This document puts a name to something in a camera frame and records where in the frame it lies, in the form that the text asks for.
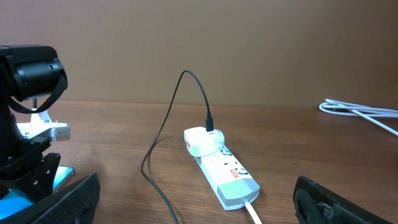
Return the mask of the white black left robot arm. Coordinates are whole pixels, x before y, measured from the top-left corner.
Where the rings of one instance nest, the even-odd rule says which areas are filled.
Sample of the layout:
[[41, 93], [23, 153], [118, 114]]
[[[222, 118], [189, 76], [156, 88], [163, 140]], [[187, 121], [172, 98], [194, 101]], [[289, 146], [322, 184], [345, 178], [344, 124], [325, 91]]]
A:
[[[46, 45], [1, 46], [1, 196], [15, 190], [36, 203], [53, 192], [60, 163], [58, 153], [43, 152], [50, 139], [24, 139], [15, 112], [40, 113], [49, 109], [67, 89], [65, 69], [53, 47]], [[22, 106], [25, 100], [46, 95], [35, 111]]]

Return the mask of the blue screen Galaxy smartphone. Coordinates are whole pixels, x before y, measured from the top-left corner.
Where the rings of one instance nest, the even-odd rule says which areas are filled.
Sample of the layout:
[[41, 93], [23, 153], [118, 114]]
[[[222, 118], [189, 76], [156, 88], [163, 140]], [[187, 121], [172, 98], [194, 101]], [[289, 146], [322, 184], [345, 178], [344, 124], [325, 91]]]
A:
[[[73, 167], [58, 166], [57, 172], [54, 173], [52, 192], [59, 191], [61, 186], [73, 176], [74, 172], [75, 169]], [[1, 220], [33, 205], [33, 199], [40, 200], [41, 196], [45, 196], [45, 190], [48, 189], [49, 182], [40, 185], [37, 180], [34, 181], [32, 188], [28, 189], [27, 192], [11, 189], [1, 199]]]

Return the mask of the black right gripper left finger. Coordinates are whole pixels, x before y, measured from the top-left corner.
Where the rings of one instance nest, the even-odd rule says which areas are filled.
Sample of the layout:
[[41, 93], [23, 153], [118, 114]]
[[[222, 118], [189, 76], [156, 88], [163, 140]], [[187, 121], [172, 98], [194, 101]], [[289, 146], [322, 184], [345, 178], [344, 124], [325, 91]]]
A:
[[1, 220], [1, 224], [92, 224], [100, 200], [96, 172]]

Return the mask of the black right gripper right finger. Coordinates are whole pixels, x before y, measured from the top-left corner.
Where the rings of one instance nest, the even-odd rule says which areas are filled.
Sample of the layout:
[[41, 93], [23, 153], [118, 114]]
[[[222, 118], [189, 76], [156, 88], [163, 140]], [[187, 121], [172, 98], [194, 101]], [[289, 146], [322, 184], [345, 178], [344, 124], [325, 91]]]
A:
[[293, 202], [300, 224], [392, 224], [304, 176], [296, 181]]

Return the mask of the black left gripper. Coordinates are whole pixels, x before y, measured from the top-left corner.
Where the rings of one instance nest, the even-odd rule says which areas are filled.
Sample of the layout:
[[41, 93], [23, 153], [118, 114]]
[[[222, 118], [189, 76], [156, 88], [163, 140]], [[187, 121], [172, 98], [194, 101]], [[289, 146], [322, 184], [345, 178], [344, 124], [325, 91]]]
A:
[[23, 140], [15, 153], [9, 153], [1, 157], [1, 197], [3, 198], [11, 189], [19, 189], [27, 192], [31, 189], [35, 180], [39, 184], [49, 182], [49, 189], [45, 190], [45, 196], [52, 195], [54, 173], [57, 172], [61, 156], [59, 153], [43, 152], [50, 147], [50, 139], [36, 137], [31, 140]]

